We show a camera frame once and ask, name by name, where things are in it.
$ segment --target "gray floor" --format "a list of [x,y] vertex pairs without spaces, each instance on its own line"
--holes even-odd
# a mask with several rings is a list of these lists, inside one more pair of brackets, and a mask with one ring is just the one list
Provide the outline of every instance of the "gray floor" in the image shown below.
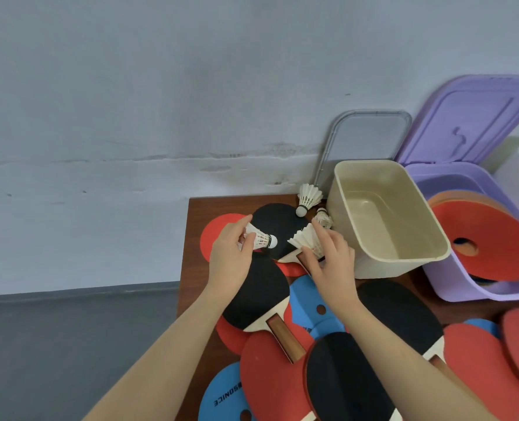
[[175,319],[175,289],[0,302],[0,420],[80,420]]

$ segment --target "hand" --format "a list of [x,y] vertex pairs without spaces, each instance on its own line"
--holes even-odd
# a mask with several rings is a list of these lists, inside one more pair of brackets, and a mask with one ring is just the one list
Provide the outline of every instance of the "hand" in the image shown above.
[[249,233],[246,236],[242,251],[238,247],[238,240],[250,220],[252,220],[251,214],[236,223],[224,226],[213,243],[207,289],[220,298],[225,306],[232,301],[248,276],[256,234]]
[[347,245],[340,233],[324,229],[316,220],[312,220],[312,226],[322,245],[326,263],[320,267],[312,250],[305,246],[302,247],[302,259],[324,302],[341,318],[352,305],[360,304],[355,288],[355,250]]

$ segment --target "wooden paddle handle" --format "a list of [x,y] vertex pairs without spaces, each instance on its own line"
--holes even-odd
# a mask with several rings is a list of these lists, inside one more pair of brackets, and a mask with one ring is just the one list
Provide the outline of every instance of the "wooden paddle handle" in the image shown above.
[[467,395],[473,398],[480,405],[485,406],[480,398],[466,385],[464,381],[458,378],[458,376],[450,369],[445,361],[443,361],[439,356],[435,355],[429,361],[431,365],[437,368],[439,371],[443,373],[448,379],[450,379],[453,383],[455,383],[459,388],[461,388]]
[[306,350],[291,333],[283,319],[276,313],[267,320],[267,326],[291,361],[295,363],[306,354]]

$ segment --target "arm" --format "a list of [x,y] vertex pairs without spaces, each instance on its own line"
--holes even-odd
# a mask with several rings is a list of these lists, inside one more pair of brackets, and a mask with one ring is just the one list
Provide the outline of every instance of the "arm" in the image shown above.
[[213,328],[248,275],[255,233],[238,239],[252,218],[227,225],[213,244],[205,290],[84,418],[173,420]]
[[355,253],[342,235],[312,221],[326,264],[309,248],[305,264],[322,298],[345,324],[404,419],[410,421],[494,421],[474,401],[369,312],[357,297]]

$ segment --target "wooden table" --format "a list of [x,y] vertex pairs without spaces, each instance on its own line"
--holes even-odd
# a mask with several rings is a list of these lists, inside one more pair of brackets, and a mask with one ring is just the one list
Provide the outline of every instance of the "wooden table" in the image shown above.
[[[297,196],[294,194],[261,195],[189,200],[177,316],[181,315],[196,300],[207,283],[209,266],[201,255],[199,246],[201,232],[207,223],[221,214],[251,214],[260,206],[269,203],[296,205]],[[519,301],[480,300],[448,303],[435,294],[421,268],[412,270],[393,280],[415,292],[431,308],[443,325],[462,322],[469,318],[498,321],[503,312],[519,307]],[[209,382],[222,368],[238,360],[239,356],[231,353],[214,331],[197,366],[195,375],[193,375],[193,380],[176,420],[196,421],[201,398]]]

